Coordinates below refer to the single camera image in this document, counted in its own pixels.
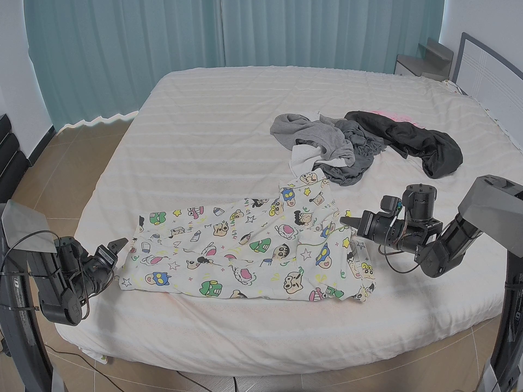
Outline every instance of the gray garment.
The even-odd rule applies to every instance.
[[[372,165],[374,156],[385,150],[385,142],[383,138],[365,131],[356,121],[340,119],[335,126],[352,143],[355,162],[351,167],[333,167],[327,164],[317,166],[330,181],[340,186],[351,186],[363,177],[363,173]]]
[[[298,143],[321,145],[325,151],[322,153],[324,160],[344,158],[349,167],[356,160],[350,140],[333,126],[332,119],[322,115],[319,121],[311,122],[301,114],[280,114],[274,120],[270,134],[289,150]]]

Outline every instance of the pile of clothes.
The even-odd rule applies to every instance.
[[[289,165],[295,176],[320,168],[340,186],[357,183],[387,146],[403,158],[421,158],[423,171],[433,179],[453,173],[463,163],[459,145],[448,134],[380,112],[353,111],[344,119],[280,114],[270,133],[292,151]]]

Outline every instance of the baseboard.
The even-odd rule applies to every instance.
[[[38,160],[38,157],[40,157],[40,154],[43,153],[43,150],[45,147],[47,147],[47,144],[53,139],[53,137],[56,135],[56,130],[54,127],[50,127],[49,131],[45,133],[43,138],[40,140],[36,148],[33,150],[29,158],[27,159],[29,161],[29,166],[32,167],[35,165],[36,160]]]

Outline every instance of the bed headboard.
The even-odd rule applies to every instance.
[[[467,33],[452,81],[487,109],[488,115],[523,151],[523,72]]]

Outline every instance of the tiled floor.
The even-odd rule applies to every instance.
[[[74,235],[82,210],[128,126],[129,122],[116,121],[64,130],[28,170],[14,200],[44,213],[49,227],[58,235]],[[40,314],[38,322],[47,344],[59,351],[78,352]],[[241,377],[239,391],[472,391],[493,348],[499,323],[499,317],[494,318],[422,349],[357,368],[305,375]],[[117,391],[79,357],[51,352],[50,358],[69,392]],[[94,360],[87,356],[86,359],[95,365]],[[96,363],[96,369],[110,376],[126,392],[203,391],[172,370],[142,363],[111,359],[107,365]],[[229,377],[187,375],[214,392],[234,391]],[[0,356],[0,388],[6,392],[23,391],[12,360],[4,354]]]

